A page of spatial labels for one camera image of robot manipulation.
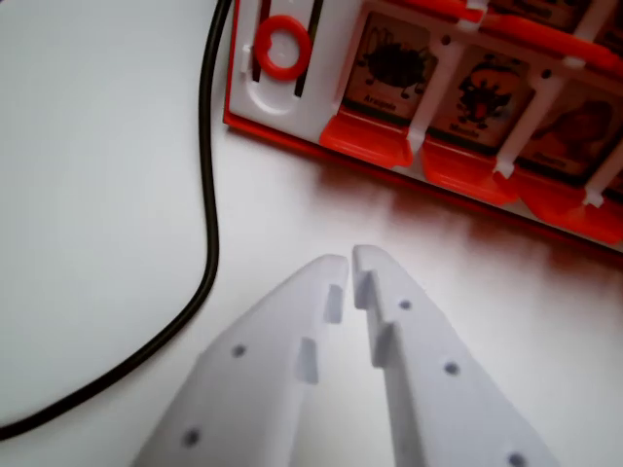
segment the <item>white plastic divider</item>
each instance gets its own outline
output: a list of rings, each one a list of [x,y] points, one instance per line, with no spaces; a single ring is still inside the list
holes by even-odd
[[[617,0],[594,0],[573,35],[586,41],[593,41],[616,6],[616,2]],[[562,62],[573,70],[581,69],[585,65],[584,60],[572,56],[564,57]],[[568,78],[559,76],[545,78],[541,72],[542,70],[531,70],[529,82],[534,89],[534,96],[497,153],[495,171],[505,178],[512,175],[519,153],[568,82]]]
[[[443,35],[441,34],[430,35],[429,49],[437,57],[437,66],[409,125],[407,138],[413,154],[417,154],[420,150],[421,144],[426,138],[426,130],[435,117],[437,108],[443,101],[448,86],[455,77],[455,71],[463,57],[463,52],[465,52],[464,43],[454,42],[451,39],[450,44],[443,45],[442,39]]]
[[[618,0],[593,0],[573,35],[585,41],[593,41],[616,7]]]
[[[543,70],[534,68],[531,70],[528,81],[534,89],[532,100],[497,152],[494,171],[506,178],[512,175],[519,153],[526,146],[568,81],[560,76],[545,78],[542,73]]]
[[[608,158],[600,165],[600,168],[593,174],[586,185],[586,197],[584,204],[592,204],[600,207],[604,204],[602,192],[607,188],[610,182],[623,170],[623,140],[614,148]]]

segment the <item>white plastic frame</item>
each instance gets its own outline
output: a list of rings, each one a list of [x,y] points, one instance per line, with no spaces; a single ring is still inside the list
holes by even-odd
[[[238,30],[234,55],[231,57],[233,73],[229,110],[250,121],[314,144],[319,143],[322,131],[340,109],[356,49],[369,13],[379,12],[428,29],[429,48],[438,61],[409,126],[407,137],[415,159],[411,167],[393,169],[424,182],[427,180],[421,169],[419,149],[430,121],[453,79],[453,72],[460,62],[463,51],[469,46],[480,46],[530,64],[529,81],[534,89],[534,95],[496,156],[495,170],[505,177],[512,174],[514,161],[521,149],[568,80],[577,80],[615,95],[623,95],[623,86],[619,82],[584,69],[581,60],[573,57],[557,60],[549,55],[481,34],[478,32],[478,24],[475,23],[462,20],[452,24],[383,0],[324,0],[303,94],[297,97],[294,95],[294,81],[279,82],[266,73],[261,74],[259,82],[252,80],[251,54],[261,1],[238,0]],[[474,0],[473,3],[484,8],[487,2]],[[607,20],[615,3],[616,0],[594,0],[574,35],[592,40]],[[307,27],[312,5],[313,0],[297,2],[271,0],[270,16],[289,15]],[[452,38],[452,42],[443,46],[441,38],[446,35]],[[297,49],[288,41],[292,39],[287,35],[274,35],[274,44],[280,46],[282,50],[281,59],[294,62]],[[544,70],[551,71],[551,76],[547,79],[541,75]],[[608,157],[600,170],[586,184],[585,203],[599,206],[603,201],[602,190],[618,173],[616,169],[619,167],[620,158],[616,153],[615,151]],[[520,201],[501,208],[542,222],[532,216]],[[623,243],[614,247],[608,244],[604,246],[623,252]]]

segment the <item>screw hole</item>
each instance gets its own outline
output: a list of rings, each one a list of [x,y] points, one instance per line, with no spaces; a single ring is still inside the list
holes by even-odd
[[[508,456],[508,465],[512,465],[513,467],[526,467],[528,462],[526,462],[526,459],[519,452],[513,452]]]
[[[191,448],[199,442],[201,432],[197,428],[191,428],[182,437],[182,445],[186,448]]]
[[[448,375],[452,375],[453,377],[455,377],[460,372],[460,368],[458,367],[456,362],[448,362],[446,365],[444,365],[444,371]]]
[[[232,355],[234,358],[239,358],[246,353],[246,347],[242,344],[238,344],[232,349]]]

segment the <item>red plastic tab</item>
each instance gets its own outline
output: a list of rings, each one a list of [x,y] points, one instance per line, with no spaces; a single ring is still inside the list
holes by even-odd
[[[400,0],[397,3],[407,4],[442,17],[450,17],[456,20],[465,19],[471,22],[480,21],[485,13],[482,10],[467,8],[465,2],[460,0]]]
[[[426,137],[421,147],[426,180],[489,204],[502,205],[519,197],[512,182],[494,172],[495,160],[472,156]]]
[[[606,200],[600,208],[585,206],[583,189],[536,178],[520,170],[511,179],[522,201],[540,220],[603,243],[616,244],[623,240],[623,210],[617,213],[613,202]]]
[[[405,131],[338,112],[320,135],[325,148],[381,167],[409,166],[413,161]]]

